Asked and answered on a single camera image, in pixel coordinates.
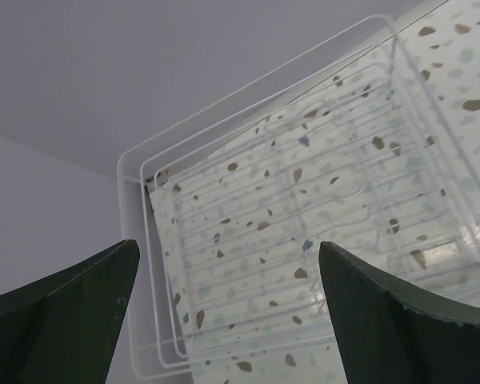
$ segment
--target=white wire rack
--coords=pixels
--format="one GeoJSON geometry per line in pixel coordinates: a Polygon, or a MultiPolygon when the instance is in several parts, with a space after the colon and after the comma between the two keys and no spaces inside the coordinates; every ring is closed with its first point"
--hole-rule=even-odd
{"type": "Polygon", "coordinates": [[[321,68],[319,74],[338,70],[284,106],[246,124],[234,120],[317,73],[163,150],[155,149],[160,138],[198,123],[200,114],[122,156],[123,236],[139,230],[146,236],[143,273],[151,293],[140,306],[134,293],[128,313],[137,376],[187,373],[334,340],[318,272],[322,240],[480,305],[480,220],[459,178],[468,174],[478,187],[480,181],[391,22],[373,16],[313,50],[374,26],[390,38],[321,68]],[[140,178],[128,173],[135,168],[140,178]],[[141,182],[140,193],[128,184],[153,175],[164,182],[141,182]],[[154,188],[150,202],[147,186],[154,188]],[[136,207],[127,201],[129,190],[142,199],[136,207]],[[135,227],[128,217],[139,209],[144,223],[135,227]],[[150,331],[139,338],[140,322],[150,331]]]}

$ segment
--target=blue speck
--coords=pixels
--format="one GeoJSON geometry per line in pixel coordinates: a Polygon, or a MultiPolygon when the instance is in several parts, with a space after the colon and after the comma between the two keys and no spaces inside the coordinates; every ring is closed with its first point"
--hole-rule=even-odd
{"type": "Polygon", "coordinates": [[[304,146],[310,146],[310,140],[307,138],[307,136],[302,136],[298,142],[303,144],[304,146]]]}
{"type": "Polygon", "coordinates": [[[313,246],[313,242],[311,240],[306,240],[304,241],[304,244],[302,244],[302,250],[306,252],[312,246],[313,246]]]}

